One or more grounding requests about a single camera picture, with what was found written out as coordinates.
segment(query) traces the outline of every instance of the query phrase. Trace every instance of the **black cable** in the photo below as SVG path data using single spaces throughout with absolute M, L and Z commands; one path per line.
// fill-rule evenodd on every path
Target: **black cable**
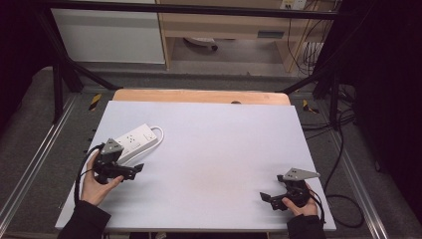
M 319 210 L 320 210 L 320 220 L 319 220 L 320 221 L 320 224 L 321 225 L 324 225 L 324 223 L 325 223 L 325 212 L 323 211 L 323 208 L 322 208 L 322 202 L 320 201 L 320 197 L 319 197 L 319 195 L 316 192 L 314 192 L 312 190 L 311 190 L 311 192 L 313 192 L 317 196 L 317 198 L 319 199 L 319 200 L 317 200 L 314 196 L 310 195 L 310 197 L 313 199 L 313 201 L 316 202 L 317 206 L 319 207 Z
M 75 205 L 77 205 L 78 204 L 78 202 L 80 201 L 80 184 L 81 184 L 81 177 L 82 177 L 82 170 L 84 169 L 84 166 L 85 166 L 85 163 L 87 162 L 87 160 L 88 160 L 88 158 L 90 157 L 90 155 L 91 155 L 91 153 L 93 153 L 93 151 L 94 150 L 96 150 L 96 149 L 101 149 L 101 148 L 103 148 L 104 147 L 104 143 L 102 143 L 102 144 L 99 144 L 99 145 L 97 145 L 97 146 L 95 146 L 95 147 L 93 147 L 93 148 L 91 148 L 88 152 L 87 152 L 87 155 L 85 155 L 85 157 L 84 157 L 84 159 L 83 159 L 83 161 L 82 161 L 82 163 L 81 163 L 81 166 L 80 166 L 80 168 L 79 168 L 79 170 L 78 170 L 78 175 L 77 175 L 77 179 L 75 180 L 75 191 L 74 191 L 74 201 L 75 201 Z
M 315 134 L 315 135 L 309 136 L 309 137 L 307 137 L 307 138 L 306 138 L 306 140 L 311 139 L 311 138 L 316 137 L 316 136 L 319 136 L 319 135 L 321 135 L 321 134 L 323 134 L 323 133 L 326 133 L 326 132 L 328 132 L 328 131 L 330 131 L 330 130 L 332 130 L 332 128 L 329 128 L 329 129 L 327 129 L 327 130 L 324 130 L 324 131 L 322 131 L 322 132 L 319 132 L 319 133 L 317 133 L 317 134 Z
M 343 136 L 343 133 L 342 133 L 342 130 L 341 130 L 341 119 L 342 119 L 342 116 L 343 116 L 345 113 L 350 112 L 350 111 L 351 111 L 351 109 L 348 109 L 348 110 L 346 110 L 346 111 L 343 111 L 343 112 L 339 115 L 339 117 L 338 117 L 338 133 L 340 134 L 340 140 L 341 140 L 340 150 L 339 150 L 339 153 L 338 153 L 338 157 L 337 157 L 337 159 L 335 160 L 334 167 L 332 168 L 331 172 L 329 173 L 328 179 L 326 180 L 325 185 L 324 185 L 324 187 L 323 187 L 323 192 L 324 192 L 324 193 L 326 193 L 326 189 L 327 189 L 327 187 L 328 187 L 328 184 L 329 184 L 329 182 L 330 182 L 330 180 L 331 180 L 331 178 L 332 178 L 332 176 L 333 176 L 333 174 L 334 174 L 335 170 L 337 169 L 338 164 L 339 164 L 339 162 L 340 162 L 340 160 L 341 160 L 342 152 L 343 152 L 343 150 L 344 150 L 344 136 Z M 357 202 L 355 202 L 353 199 L 351 199 L 351 198 L 349 198 L 349 197 L 347 197 L 347 196 L 344 196 L 344 195 L 339 195 L 339 194 L 326 194 L 326 195 L 325 195 L 325 197 L 326 197 L 326 198 L 330 198 L 330 197 L 340 197 L 340 198 L 347 199 L 347 200 L 349 200 L 350 202 L 352 202 L 352 203 L 353 203 L 353 204 L 357 207 L 357 209 L 359 210 L 359 213 L 360 213 L 360 221 L 359 221 L 359 223 L 357 223 L 357 224 L 347 224 L 347 223 L 345 223 L 345 222 L 342 222 L 342 221 L 338 220 L 338 219 L 337 219 L 337 218 L 335 218 L 334 216 L 332 216 L 332 218 L 334 219 L 334 221 L 335 221 L 335 222 L 337 222 L 338 224 L 340 224 L 340 225 L 342 225 L 342 226 L 349 227 L 349 228 L 358 228 L 358 227 L 360 227 L 360 226 L 363 224 L 363 222 L 364 222 L 364 217 L 363 217 L 363 212 L 362 212 L 362 209 L 361 209 L 361 208 L 360 208 L 360 206 L 357 204 Z
M 307 73 L 304 73 L 304 72 L 303 72 L 303 70 L 305 71 L 306 69 L 303 69 L 303 68 L 299 65 L 298 61 L 296 61 L 296 58 L 295 58 L 295 56 L 294 56 L 294 55 L 293 55 L 293 53 L 292 53 L 292 50 L 290 49 L 290 31 L 291 31 L 291 28 L 292 28 L 292 18 L 290 18 L 290 19 L 289 19 L 289 30 L 288 30 L 288 50 L 289 50 L 290 55 L 291 55 L 291 56 L 292 56 L 292 58 L 293 58 L 293 61 L 295 62 L 295 65 L 298 67 L 298 70 L 299 70 L 302 74 L 306 75 Z
M 345 222 L 342 222 L 340 220 L 338 220 L 337 218 L 335 218 L 334 216 L 332 217 L 334 219 L 335 222 L 337 222 L 338 224 L 348 227 L 348 228 L 359 228 L 363 225 L 363 223 L 365 222 L 365 218 L 363 217 L 363 212 L 362 209 L 360 208 L 359 204 L 357 204 L 357 202 L 355 202 L 353 199 L 351 199 L 350 197 L 344 196 L 344 195 L 340 195 L 340 194 L 330 194 L 330 195 L 326 195 L 326 198 L 334 198 L 334 197 L 339 197 L 339 198 L 344 198 L 348 201 L 350 201 L 351 203 L 353 203 L 357 209 L 359 210 L 359 214 L 360 214 L 360 221 L 357 224 L 347 224 Z

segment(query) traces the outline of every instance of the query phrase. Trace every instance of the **cabinet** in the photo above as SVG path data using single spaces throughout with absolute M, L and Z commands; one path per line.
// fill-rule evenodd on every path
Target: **cabinet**
M 281 0 L 156 0 L 156 2 L 158 4 L 267 9 L 280 9 L 282 4 Z M 329 11 L 333 5 L 332 1 L 310 1 L 307 2 L 306 10 Z M 318 20 L 308 19 L 161 13 L 159 20 L 167 68 L 171 67 L 174 38 L 265 39 L 275 41 L 285 70 L 290 72 L 296 66 L 294 59 L 297 59 L 301 53 L 303 43 L 305 41 L 323 42 L 323 31 L 329 31 L 329 28 L 313 28 Z

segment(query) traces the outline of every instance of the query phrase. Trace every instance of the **black curtain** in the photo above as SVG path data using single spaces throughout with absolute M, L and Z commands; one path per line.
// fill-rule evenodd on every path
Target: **black curtain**
M 41 69 L 52 66 L 54 57 L 30 2 L 2 0 L 0 6 L 1 132 L 19 107 L 32 82 L 32 76 Z M 54 31 L 58 32 L 50 10 L 46 11 L 46 16 Z

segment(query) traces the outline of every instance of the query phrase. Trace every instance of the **gray floor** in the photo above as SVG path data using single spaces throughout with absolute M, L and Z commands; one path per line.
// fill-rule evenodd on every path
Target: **gray floor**
M 275 45 L 269 42 L 221 40 L 217 41 L 219 50 L 194 47 L 182 40 L 176 42 L 173 68 L 170 71 L 157 70 L 156 67 L 131 66 L 125 73 L 119 66 L 106 69 L 99 75 L 108 81 L 127 88 L 166 88 L 273 92 L 289 86 L 303 75 L 298 72 L 286 74 Z M 93 129 L 102 117 L 106 102 L 113 92 L 105 91 L 96 84 L 85 80 L 86 89 L 76 97 L 73 108 L 63 130 L 56 139 L 44 164 L 35 177 L 20 207 L 6 231 L 8 236 L 30 233 L 29 238 L 57 234 L 54 228 L 59 206 L 67 198 L 76 176 L 78 166 L 84 157 L 95 134 Z M 301 123 L 325 122 L 321 114 L 303 111 L 303 100 L 317 108 L 326 104 L 316 102 L 309 92 L 309 84 L 298 93 L 290 95 L 292 104 L 297 107 Z M 102 93 L 96 110 L 88 111 L 95 93 Z M 24 174 L 38 146 L 51 127 L 53 118 L 52 76 L 49 71 L 40 72 L 26 95 L 22 106 L 13 115 L 7 130 L 0 138 L 0 205 L 5 205 L 9 195 Z M 374 161 L 362 137 L 358 125 L 349 124 L 343 128 L 346 148 L 361 176 L 374 206 L 390 238 L 422 238 L 422 229 L 411 209 L 403 200 L 388 174 L 378 173 Z M 311 136 L 316 132 L 306 132 Z M 338 155 L 329 132 L 308 140 L 310 152 L 321 173 L 321 182 L 332 168 Z M 343 168 L 340 166 L 328 188 L 328 193 L 353 196 L 353 191 Z M 342 221 L 354 223 L 358 219 L 357 210 L 342 200 L 330 200 L 332 214 Z M 273 238 L 285 237 L 272 234 Z M 337 225 L 335 232 L 327 232 L 330 238 L 372 238 L 366 224 L 358 229 Z

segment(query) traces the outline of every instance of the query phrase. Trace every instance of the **white power strip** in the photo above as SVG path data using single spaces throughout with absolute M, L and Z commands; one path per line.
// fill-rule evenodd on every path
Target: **white power strip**
M 117 163 L 122 165 L 139 153 L 148 150 L 158 143 L 158 138 L 151 128 L 144 123 L 132 131 L 115 139 L 121 146 L 123 152 Z

